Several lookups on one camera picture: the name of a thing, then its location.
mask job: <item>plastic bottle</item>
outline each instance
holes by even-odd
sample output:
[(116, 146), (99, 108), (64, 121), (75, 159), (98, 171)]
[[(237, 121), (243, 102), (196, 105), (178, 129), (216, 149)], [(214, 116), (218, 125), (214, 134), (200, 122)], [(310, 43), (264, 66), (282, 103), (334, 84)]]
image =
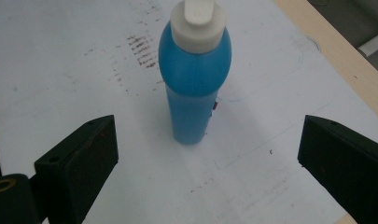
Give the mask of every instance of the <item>plastic bottle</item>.
[(159, 64), (166, 84), (175, 140), (199, 143), (217, 92), (230, 70), (226, 16), (214, 0), (185, 0), (172, 11), (160, 41)]

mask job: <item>black object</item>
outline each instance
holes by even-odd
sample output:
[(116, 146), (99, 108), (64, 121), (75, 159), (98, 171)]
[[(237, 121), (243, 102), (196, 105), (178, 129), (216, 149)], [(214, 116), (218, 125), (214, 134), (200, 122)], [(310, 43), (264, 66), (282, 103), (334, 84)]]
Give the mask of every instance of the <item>black object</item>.
[(87, 122), (35, 162), (30, 180), (0, 177), (0, 224), (82, 223), (118, 160), (114, 117)]
[(332, 120), (306, 116), (299, 162), (355, 219), (378, 224), (378, 144)]

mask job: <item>white table surface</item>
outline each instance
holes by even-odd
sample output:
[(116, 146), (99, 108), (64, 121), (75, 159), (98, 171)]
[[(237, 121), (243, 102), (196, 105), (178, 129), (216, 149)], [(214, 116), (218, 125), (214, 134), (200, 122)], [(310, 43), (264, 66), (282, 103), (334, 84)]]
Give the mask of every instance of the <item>white table surface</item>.
[(157, 49), (173, 0), (0, 0), (0, 162), (33, 163), (116, 118), (120, 160), (84, 223), (333, 223), (345, 211), (297, 161), (306, 114), (378, 142), (378, 118), (268, 0), (220, 0), (230, 74), (207, 135), (172, 137)]

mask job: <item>blue bottle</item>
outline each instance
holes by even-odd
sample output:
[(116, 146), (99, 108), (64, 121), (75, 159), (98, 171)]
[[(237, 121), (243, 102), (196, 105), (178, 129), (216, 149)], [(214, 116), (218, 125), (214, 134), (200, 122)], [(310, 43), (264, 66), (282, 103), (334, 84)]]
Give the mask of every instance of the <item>blue bottle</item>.
[(175, 140), (199, 143), (231, 64), (226, 17), (214, 0), (186, 0), (173, 9), (160, 41)]

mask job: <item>white bottle cap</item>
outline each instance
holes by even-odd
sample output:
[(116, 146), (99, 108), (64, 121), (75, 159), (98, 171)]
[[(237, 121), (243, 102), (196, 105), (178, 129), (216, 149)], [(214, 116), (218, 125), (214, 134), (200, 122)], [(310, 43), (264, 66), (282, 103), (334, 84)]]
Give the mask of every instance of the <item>white bottle cap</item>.
[(226, 15), (215, 0), (185, 0), (171, 14), (174, 42), (189, 53), (206, 53), (217, 47)]

